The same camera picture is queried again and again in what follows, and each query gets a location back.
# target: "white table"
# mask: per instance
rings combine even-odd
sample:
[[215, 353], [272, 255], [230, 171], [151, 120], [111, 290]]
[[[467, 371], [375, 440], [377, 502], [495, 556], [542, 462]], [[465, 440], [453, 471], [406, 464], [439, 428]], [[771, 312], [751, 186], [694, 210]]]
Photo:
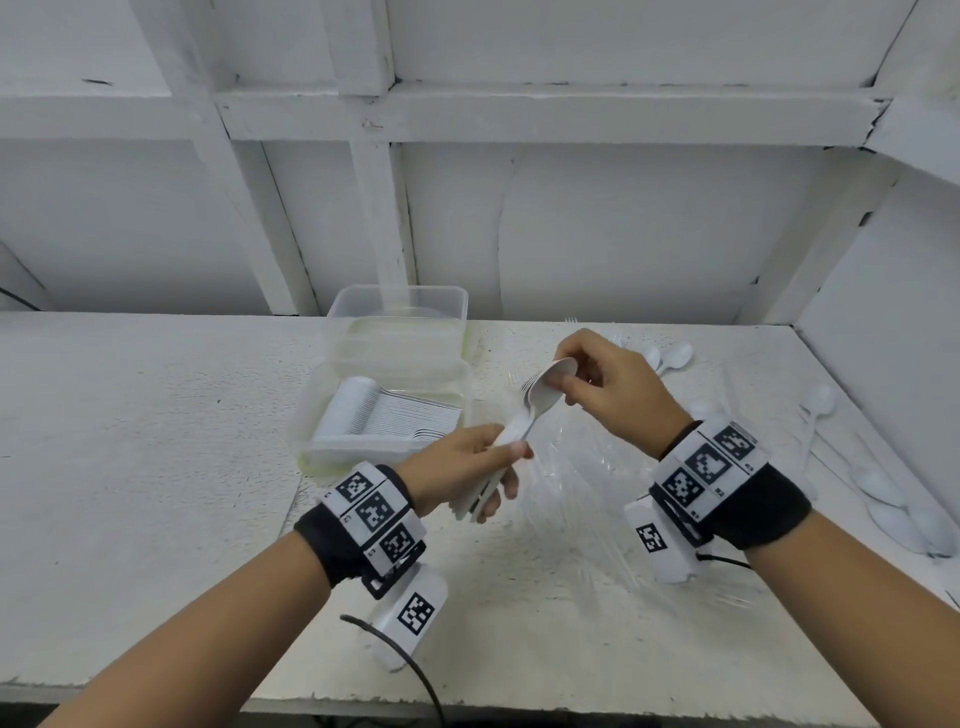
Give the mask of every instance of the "white table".
[[[325, 323], [0, 314], [0, 700], [74, 693], [277, 537], [301, 482], [286, 421], [322, 356]], [[471, 326], [482, 400], [573, 329]], [[685, 397], [722, 399], [718, 365], [740, 357], [742, 409], [784, 447], [800, 382], [830, 381], [786, 327], [620, 329], [633, 345], [693, 343], [695, 363], [668, 378]], [[819, 464], [809, 474], [825, 513], [943, 595], [925, 558], [880, 534]], [[873, 724], [752, 574], [729, 576], [752, 609], [718, 607], [692, 589], [674, 594], [676, 615], [597, 574], [601, 618], [585, 618], [515, 508], [485, 526], [445, 511], [428, 520], [426, 559], [451, 596], [418, 660], [445, 704]], [[361, 586], [340, 587], [249, 707], [427, 715], [416, 676], [386, 673], [337, 620], [370, 608]]]

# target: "black wristband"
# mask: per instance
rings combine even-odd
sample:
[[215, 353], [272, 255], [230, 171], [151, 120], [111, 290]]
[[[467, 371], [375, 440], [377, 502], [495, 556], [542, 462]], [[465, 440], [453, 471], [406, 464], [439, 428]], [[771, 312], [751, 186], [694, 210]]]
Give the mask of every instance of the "black wristband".
[[[410, 489], [396, 471], [387, 465], [377, 465], [376, 468], [390, 478], [412, 508], [414, 502], [410, 497]], [[359, 578], [368, 569], [363, 550], [350, 538], [340, 519], [330, 513], [322, 502], [304, 513], [294, 524], [294, 530], [320, 559], [331, 589], [344, 579]]]
[[720, 503], [703, 526], [742, 551], [786, 536], [812, 509], [804, 492], [768, 463]]

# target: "black cable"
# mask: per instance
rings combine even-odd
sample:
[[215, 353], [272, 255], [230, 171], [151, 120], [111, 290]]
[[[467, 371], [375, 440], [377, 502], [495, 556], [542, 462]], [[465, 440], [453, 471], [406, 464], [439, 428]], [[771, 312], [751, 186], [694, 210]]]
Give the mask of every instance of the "black cable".
[[722, 561], [724, 564], [733, 564], [736, 567], [743, 567], [744, 569], [749, 569], [750, 571], [754, 570], [754, 568], [745, 561], [728, 559], [726, 556], [714, 556], [711, 553], [698, 553], [697, 561]]
[[436, 709], [437, 717], [440, 719], [440, 728], [446, 728], [446, 718], [444, 718], [444, 709], [440, 705], [440, 698], [437, 697], [437, 693], [434, 691], [433, 686], [430, 685], [430, 681], [427, 680], [426, 675], [423, 674], [423, 670], [421, 670], [420, 666], [414, 662], [414, 659], [407, 654], [407, 651], [397, 644], [392, 638], [387, 637], [387, 635], [383, 634], [383, 632], [378, 630], [372, 624], [364, 622], [362, 619], [358, 619], [353, 615], [340, 615], [340, 619], [349, 624], [360, 627], [360, 629], [362, 629], [364, 632], [369, 632], [375, 637], [379, 637], [390, 647], [392, 647], [396, 654], [403, 658], [403, 661], [417, 674], [417, 677], [419, 677], [420, 681], [423, 683], [426, 691], [430, 693], [430, 699], [433, 700], [433, 707]]
[[30, 303], [29, 301], [27, 301], [27, 300], [25, 300], [25, 299], [21, 299], [21, 298], [20, 298], [19, 296], [17, 296], [15, 293], [12, 293], [11, 291], [8, 291], [6, 288], [0, 288], [0, 293], [2, 293], [4, 296], [7, 296], [8, 298], [12, 298], [12, 299], [13, 299], [14, 301], [16, 301], [17, 303], [22, 303], [23, 305], [27, 306], [27, 308], [29, 308], [29, 309], [32, 310], [32, 311], [39, 311], [39, 310], [40, 310], [40, 308], [38, 308], [37, 306], [33, 305], [32, 303]]

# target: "transparent plastic container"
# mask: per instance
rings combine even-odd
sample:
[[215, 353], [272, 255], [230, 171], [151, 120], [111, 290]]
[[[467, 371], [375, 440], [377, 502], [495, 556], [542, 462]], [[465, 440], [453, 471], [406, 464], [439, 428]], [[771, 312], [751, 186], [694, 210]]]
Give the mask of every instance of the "transparent plastic container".
[[464, 356], [467, 291], [455, 285], [349, 285], [326, 318], [339, 358]]
[[394, 465], [429, 445], [424, 441], [367, 435], [314, 440], [314, 432], [330, 400], [348, 376], [368, 376], [384, 389], [456, 404], [462, 409], [458, 426], [472, 422], [473, 375], [463, 359], [332, 357], [310, 372], [287, 427], [287, 443], [304, 475], [333, 475], [364, 460]]

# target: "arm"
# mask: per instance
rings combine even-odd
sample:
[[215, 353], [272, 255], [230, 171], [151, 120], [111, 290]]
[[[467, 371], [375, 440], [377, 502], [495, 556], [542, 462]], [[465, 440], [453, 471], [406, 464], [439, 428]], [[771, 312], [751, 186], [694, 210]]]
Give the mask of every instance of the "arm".
[[[557, 357], [577, 376], [556, 385], [612, 434], [663, 457], [691, 423], [637, 353], [581, 330]], [[782, 538], [746, 551], [801, 629], [887, 728], [960, 725], [960, 615], [813, 512]]]
[[[488, 449], [501, 429], [456, 430], [397, 466], [418, 515], [453, 500], [481, 477], [533, 456], [525, 443]], [[516, 491], [510, 469], [504, 492], [516, 497]], [[483, 520], [499, 504], [497, 494], [485, 506]], [[329, 596], [317, 556], [299, 533], [288, 533], [121, 655], [43, 726], [222, 725]]]

